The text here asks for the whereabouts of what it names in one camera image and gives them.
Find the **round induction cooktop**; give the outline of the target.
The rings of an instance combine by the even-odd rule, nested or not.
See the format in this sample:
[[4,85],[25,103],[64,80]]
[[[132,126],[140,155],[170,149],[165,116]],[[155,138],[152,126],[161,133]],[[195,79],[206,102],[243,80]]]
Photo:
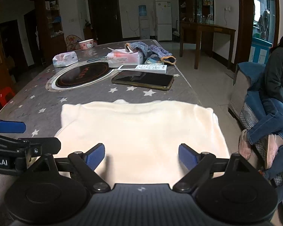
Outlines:
[[76,63],[51,77],[45,88],[48,91],[66,91],[86,87],[116,74],[104,61]]

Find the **soft tissue pack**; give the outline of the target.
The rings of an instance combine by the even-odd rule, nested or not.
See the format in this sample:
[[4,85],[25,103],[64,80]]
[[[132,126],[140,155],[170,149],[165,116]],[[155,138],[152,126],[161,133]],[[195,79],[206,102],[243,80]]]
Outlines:
[[78,57],[74,51],[55,55],[52,59],[54,68],[68,67],[77,62]]

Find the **water dispenser with bottle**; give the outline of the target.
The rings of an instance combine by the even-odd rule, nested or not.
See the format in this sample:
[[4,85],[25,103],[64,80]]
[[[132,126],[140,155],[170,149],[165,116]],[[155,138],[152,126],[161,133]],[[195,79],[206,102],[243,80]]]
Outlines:
[[139,33],[140,38],[142,40],[150,38],[150,27],[149,27],[149,19],[147,15],[147,7],[146,5],[139,5],[138,7],[139,13]]

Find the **blue sofa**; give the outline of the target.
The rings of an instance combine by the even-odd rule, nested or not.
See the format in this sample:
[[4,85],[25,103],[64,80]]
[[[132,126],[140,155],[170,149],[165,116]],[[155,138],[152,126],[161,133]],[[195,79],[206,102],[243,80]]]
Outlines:
[[[263,116],[264,108],[259,96],[260,81],[265,65],[243,62],[236,65],[234,92],[229,102],[229,112],[240,122],[243,129],[251,129]],[[252,146],[262,164],[266,162],[267,137],[261,138]],[[283,172],[278,174],[273,183],[276,187],[283,184]]]

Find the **dark wooden display cabinet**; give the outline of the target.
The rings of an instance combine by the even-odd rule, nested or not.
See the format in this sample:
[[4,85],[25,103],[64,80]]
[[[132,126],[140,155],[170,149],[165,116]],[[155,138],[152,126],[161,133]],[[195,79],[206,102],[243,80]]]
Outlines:
[[179,22],[214,24],[214,0],[178,0]]

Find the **seated person in jeans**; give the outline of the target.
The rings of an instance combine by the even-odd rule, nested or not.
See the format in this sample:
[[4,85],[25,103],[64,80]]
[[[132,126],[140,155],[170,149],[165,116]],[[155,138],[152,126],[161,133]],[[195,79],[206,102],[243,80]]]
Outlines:
[[265,168],[270,169],[279,147],[283,146],[283,36],[279,44],[270,50],[261,77],[259,97],[265,116],[251,129],[242,131],[238,152],[248,160],[251,146],[267,137]]

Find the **dark wooden side table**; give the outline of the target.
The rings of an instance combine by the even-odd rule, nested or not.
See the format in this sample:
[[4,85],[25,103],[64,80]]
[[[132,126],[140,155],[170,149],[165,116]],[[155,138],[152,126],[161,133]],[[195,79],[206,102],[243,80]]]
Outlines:
[[217,26],[214,24],[199,24],[196,22],[180,22],[180,57],[183,56],[183,44],[185,38],[185,32],[195,31],[195,60],[194,69],[198,69],[200,62],[201,50],[212,57],[215,52],[213,51],[214,35],[223,34],[229,36],[229,51],[228,59],[225,61],[225,66],[230,69],[233,58],[234,41],[235,41],[235,29],[230,29],[228,27]]

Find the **pink tissue box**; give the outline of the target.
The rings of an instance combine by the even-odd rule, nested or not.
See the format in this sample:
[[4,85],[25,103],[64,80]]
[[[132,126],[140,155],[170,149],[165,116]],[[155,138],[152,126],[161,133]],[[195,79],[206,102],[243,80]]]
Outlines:
[[143,64],[144,54],[140,51],[133,52],[130,49],[112,49],[106,56],[110,68],[118,68],[122,65]]

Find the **folding fan decoration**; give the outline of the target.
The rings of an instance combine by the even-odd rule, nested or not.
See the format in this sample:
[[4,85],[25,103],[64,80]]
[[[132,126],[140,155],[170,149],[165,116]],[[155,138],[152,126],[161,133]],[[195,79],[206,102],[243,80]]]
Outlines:
[[[69,35],[66,37],[65,43],[67,51],[74,51],[74,50],[81,50],[79,46],[79,42],[83,41],[81,38],[79,38],[76,35]],[[97,41],[94,40],[93,47],[97,46]]]

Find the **white power strip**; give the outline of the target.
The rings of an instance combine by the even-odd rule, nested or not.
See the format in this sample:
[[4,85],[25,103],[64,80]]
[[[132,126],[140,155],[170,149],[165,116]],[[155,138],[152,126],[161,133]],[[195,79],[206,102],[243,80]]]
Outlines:
[[137,65],[121,65],[117,71],[122,72],[124,70],[127,71],[138,71],[144,73],[158,73],[158,74],[166,74],[167,66],[160,64],[137,64]]

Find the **pink cartoon bowl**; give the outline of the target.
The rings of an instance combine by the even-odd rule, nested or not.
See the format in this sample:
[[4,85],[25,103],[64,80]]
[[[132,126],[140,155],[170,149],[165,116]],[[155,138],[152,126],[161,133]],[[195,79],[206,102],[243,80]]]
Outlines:
[[81,50],[88,50],[88,49],[92,48],[93,42],[94,42],[93,39],[88,39],[88,40],[84,40],[84,41],[79,42],[80,49]]

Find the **cream sweatshirt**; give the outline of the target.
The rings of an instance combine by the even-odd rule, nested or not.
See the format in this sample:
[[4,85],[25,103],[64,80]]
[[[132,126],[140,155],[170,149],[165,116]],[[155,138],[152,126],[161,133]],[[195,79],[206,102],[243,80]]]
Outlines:
[[65,104],[56,137],[61,142],[58,157],[102,143],[106,155],[96,173],[111,186],[174,185],[186,173],[178,160],[181,144],[217,158],[230,156],[213,110],[179,101]]

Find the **red plastic stool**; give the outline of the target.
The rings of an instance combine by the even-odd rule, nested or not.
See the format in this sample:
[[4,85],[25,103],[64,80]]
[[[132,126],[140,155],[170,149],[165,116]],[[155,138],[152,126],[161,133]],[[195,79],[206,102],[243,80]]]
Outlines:
[[0,89],[0,110],[15,96],[15,92],[9,86]]

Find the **white refrigerator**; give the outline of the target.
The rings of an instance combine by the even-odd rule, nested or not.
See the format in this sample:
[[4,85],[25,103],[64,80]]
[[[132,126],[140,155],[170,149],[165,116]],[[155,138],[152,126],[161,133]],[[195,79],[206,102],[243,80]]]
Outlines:
[[155,10],[155,36],[157,41],[172,40],[172,7],[170,1],[156,0]]

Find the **blue knitted cloth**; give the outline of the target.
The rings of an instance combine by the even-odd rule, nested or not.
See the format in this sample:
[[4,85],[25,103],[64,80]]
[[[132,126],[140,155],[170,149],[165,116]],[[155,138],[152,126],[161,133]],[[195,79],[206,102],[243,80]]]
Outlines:
[[156,45],[147,45],[138,41],[126,43],[125,48],[133,52],[142,52],[146,59],[145,64],[175,65],[177,62],[177,59],[170,52]]

